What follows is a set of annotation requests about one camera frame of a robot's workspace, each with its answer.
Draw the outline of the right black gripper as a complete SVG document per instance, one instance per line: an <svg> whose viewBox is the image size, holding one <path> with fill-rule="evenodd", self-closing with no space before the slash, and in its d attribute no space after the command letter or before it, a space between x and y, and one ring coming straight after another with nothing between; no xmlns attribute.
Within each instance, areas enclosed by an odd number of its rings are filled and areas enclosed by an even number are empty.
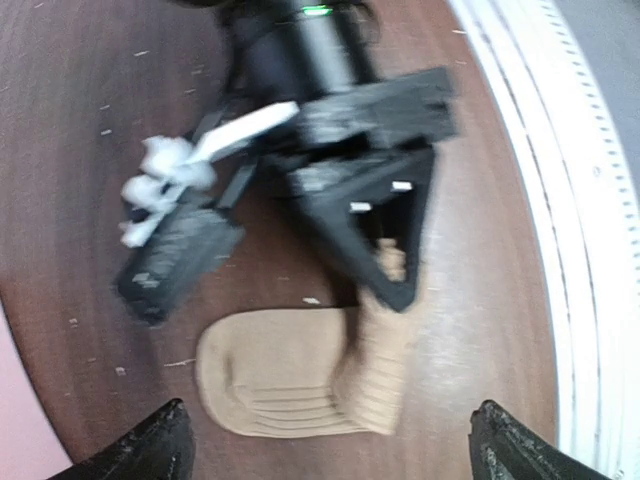
<svg viewBox="0 0 640 480"><path fill-rule="evenodd" d="M381 77L356 13L368 8L225 1L219 21L249 96L300 108L259 144L273 196L340 270L403 312L417 297L431 145L457 133L454 89L443 67Z"/></svg>

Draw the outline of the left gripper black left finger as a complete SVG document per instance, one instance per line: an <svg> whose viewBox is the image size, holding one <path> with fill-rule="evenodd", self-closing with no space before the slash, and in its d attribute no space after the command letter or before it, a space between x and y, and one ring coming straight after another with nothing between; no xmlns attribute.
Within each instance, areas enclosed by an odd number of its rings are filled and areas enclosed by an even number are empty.
<svg viewBox="0 0 640 480"><path fill-rule="evenodd" d="M195 440L184 402L172 399L117 441L51 480L190 480Z"/></svg>

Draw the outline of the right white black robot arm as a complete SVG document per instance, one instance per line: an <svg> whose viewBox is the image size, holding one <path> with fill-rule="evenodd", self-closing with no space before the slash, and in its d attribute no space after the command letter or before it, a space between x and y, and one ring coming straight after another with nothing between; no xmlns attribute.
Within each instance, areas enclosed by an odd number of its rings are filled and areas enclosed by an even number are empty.
<svg viewBox="0 0 640 480"><path fill-rule="evenodd" d="M381 77L361 1L213 1L225 89L299 113L257 148L258 176L339 266L391 309L414 302L435 146L453 137L442 67Z"/></svg>

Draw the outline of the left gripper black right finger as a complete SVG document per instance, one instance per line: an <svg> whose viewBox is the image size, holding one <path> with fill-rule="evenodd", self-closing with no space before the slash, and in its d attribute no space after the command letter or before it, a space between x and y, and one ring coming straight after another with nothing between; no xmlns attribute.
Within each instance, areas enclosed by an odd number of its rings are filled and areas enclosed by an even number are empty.
<svg viewBox="0 0 640 480"><path fill-rule="evenodd" d="M470 418L469 453L475 479L603 479L566 455L493 400Z"/></svg>

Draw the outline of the tan brown sock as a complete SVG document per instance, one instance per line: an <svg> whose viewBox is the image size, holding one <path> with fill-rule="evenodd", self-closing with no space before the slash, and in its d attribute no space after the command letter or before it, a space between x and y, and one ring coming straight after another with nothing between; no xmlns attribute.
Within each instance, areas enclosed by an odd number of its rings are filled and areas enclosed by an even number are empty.
<svg viewBox="0 0 640 480"><path fill-rule="evenodd" d="M420 260L416 298L402 313L362 288L356 307L267 309L218 320L196 350L205 410L249 437L394 434L428 312L426 276Z"/></svg>

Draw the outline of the pink divided organizer tray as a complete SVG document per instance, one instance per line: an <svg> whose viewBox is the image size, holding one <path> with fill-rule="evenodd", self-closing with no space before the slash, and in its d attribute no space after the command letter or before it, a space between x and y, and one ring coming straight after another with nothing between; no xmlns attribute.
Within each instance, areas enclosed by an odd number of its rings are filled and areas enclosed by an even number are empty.
<svg viewBox="0 0 640 480"><path fill-rule="evenodd" d="M72 465L1 316L1 477L48 479Z"/></svg>

